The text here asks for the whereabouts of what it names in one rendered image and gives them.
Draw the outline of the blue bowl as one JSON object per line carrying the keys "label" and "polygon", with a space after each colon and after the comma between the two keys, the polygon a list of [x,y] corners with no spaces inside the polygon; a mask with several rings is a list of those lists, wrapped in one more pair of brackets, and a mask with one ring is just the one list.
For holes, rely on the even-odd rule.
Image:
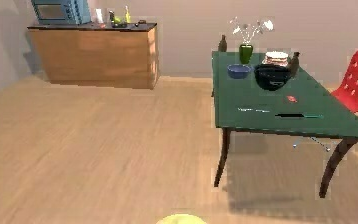
{"label": "blue bowl", "polygon": [[228,75],[233,79],[244,79],[251,70],[249,65],[231,64],[227,66]]}

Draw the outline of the silver fork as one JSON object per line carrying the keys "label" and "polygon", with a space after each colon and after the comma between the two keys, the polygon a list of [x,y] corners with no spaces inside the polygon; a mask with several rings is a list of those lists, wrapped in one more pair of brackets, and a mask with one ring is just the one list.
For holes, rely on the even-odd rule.
{"label": "silver fork", "polygon": [[238,107],[237,110],[240,112],[259,112],[259,113],[270,113],[271,112],[269,110],[264,110],[264,109],[241,108],[241,107]]}

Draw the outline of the green table with brown legs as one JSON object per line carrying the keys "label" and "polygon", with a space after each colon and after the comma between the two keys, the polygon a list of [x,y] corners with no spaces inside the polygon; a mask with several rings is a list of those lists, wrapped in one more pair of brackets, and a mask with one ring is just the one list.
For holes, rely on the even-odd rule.
{"label": "green table with brown legs", "polygon": [[[358,142],[358,116],[304,70],[282,88],[268,91],[257,84],[253,73],[244,79],[231,78],[227,66],[238,61],[236,52],[212,53],[215,126],[222,130],[223,139],[214,184],[219,184],[223,174],[233,131],[338,139],[340,143],[331,154],[321,180],[319,196],[325,197],[336,167]],[[298,102],[289,102],[287,96],[294,96]],[[238,107],[271,112],[240,112]],[[279,113],[323,115],[324,118],[276,117]]]}

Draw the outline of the green vase with white flowers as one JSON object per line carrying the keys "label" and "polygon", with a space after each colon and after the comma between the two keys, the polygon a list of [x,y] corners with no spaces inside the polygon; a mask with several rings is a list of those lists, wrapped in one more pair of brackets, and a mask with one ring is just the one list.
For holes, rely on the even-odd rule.
{"label": "green vase with white flowers", "polygon": [[233,26],[232,34],[242,38],[238,47],[239,59],[242,64],[248,64],[253,54],[252,39],[257,34],[271,32],[274,30],[274,23],[271,19],[257,20],[254,24],[241,23],[237,17],[229,21]]}

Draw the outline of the black bowl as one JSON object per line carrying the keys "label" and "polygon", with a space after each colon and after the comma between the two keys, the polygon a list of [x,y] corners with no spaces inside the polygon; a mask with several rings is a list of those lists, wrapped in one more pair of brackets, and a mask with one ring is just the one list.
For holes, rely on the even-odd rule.
{"label": "black bowl", "polygon": [[288,68],[274,64],[260,64],[254,68],[257,84],[264,90],[276,91],[291,78]]}

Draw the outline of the wooden counter with black top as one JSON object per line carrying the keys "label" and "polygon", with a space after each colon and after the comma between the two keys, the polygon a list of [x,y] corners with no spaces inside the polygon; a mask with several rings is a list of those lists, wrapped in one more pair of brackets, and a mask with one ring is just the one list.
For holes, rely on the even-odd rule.
{"label": "wooden counter with black top", "polygon": [[159,79],[155,23],[32,25],[28,33],[53,84],[152,89]]}

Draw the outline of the yellow green round object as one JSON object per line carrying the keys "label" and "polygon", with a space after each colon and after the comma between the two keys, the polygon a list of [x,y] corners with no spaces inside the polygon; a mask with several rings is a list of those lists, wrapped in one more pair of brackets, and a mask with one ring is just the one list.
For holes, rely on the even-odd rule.
{"label": "yellow green round object", "polygon": [[191,214],[172,214],[160,219],[156,224],[207,224],[203,219]]}

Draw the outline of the stack of white plates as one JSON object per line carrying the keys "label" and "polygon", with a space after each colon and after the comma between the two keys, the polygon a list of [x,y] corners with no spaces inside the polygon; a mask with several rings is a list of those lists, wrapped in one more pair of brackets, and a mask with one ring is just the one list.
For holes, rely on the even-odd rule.
{"label": "stack of white plates", "polygon": [[262,63],[286,67],[288,65],[288,54],[281,51],[266,52]]}

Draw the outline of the blue microwave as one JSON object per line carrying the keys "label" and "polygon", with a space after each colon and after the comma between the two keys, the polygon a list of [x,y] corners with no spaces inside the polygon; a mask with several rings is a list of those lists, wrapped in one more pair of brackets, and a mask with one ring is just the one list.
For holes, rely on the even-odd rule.
{"label": "blue microwave", "polygon": [[31,0],[40,24],[81,25],[91,22],[87,0]]}

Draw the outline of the red chair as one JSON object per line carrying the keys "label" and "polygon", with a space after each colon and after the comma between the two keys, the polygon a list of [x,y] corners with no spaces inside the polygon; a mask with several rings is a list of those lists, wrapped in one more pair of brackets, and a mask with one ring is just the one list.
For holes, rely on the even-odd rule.
{"label": "red chair", "polygon": [[358,51],[352,56],[340,86],[331,94],[348,110],[358,112]]}

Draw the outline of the black handled knife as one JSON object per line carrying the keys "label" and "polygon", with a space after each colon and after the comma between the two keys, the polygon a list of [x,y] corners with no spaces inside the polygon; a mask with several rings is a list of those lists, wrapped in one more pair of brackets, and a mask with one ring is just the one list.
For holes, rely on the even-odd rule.
{"label": "black handled knife", "polygon": [[311,118],[311,119],[322,119],[324,118],[323,115],[309,115],[309,114],[303,114],[303,113],[279,113],[275,114],[276,117],[281,118]]}

